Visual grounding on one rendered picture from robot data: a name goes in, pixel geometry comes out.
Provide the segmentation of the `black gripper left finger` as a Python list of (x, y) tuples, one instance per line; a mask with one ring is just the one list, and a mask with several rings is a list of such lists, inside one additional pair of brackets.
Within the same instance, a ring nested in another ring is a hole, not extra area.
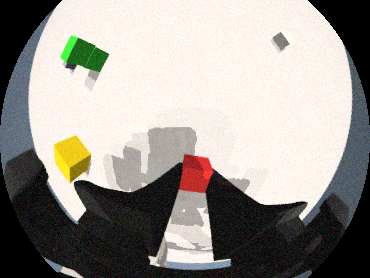
[(112, 190), (92, 182), (73, 182), (83, 206), (120, 227), (141, 233), (149, 256), (157, 257), (162, 236), (176, 202), (182, 176), (182, 163), (133, 192)]

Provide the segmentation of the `yellow cube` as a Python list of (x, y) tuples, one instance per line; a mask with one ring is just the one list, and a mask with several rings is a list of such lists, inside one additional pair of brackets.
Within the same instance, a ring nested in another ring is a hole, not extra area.
[(91, 152), (75, 135), (55, 144), (55, 158), (57, 167), (63, 172), (65, 179), (72, 183), (88, 170)]

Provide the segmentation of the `red block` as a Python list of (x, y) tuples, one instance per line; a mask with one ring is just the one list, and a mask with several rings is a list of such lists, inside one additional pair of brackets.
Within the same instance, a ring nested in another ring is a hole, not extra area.
[(184, 155), (180, 191), (193, 191), (205, 194), (206, 187), (212, 178), (213, 168), (209, 159), (201, 156)]

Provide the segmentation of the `green block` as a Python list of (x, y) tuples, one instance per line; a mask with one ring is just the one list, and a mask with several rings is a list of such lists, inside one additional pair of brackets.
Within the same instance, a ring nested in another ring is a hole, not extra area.
[(83, 38), (71, 37), (67, 45), (65, 45), (64, 51), (61, 52), (61, 59), (65, 63), (76, 64), (76, 66), (87, 66), (89, 56), (91, 56), (94, 47), (96, 46)]
[(100, 50), (98, 47), (94, 47), (91, 56), (89, 56), (87, 66), (83, 66), (84, 68), (89, 68), (89, 70), (93, 71), (101, 71), (102, 64), (105, 63), (105, 60), (108, 59), (108, 52)]

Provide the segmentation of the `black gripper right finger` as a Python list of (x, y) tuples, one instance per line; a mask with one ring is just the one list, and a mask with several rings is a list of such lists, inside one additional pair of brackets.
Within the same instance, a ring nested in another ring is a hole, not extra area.
[(240, 251), (268, 228), (301, 215), (309, 203), (258, 203), (214, 168), (205, 195), (214, 261), (230, 260), (233, 252)]

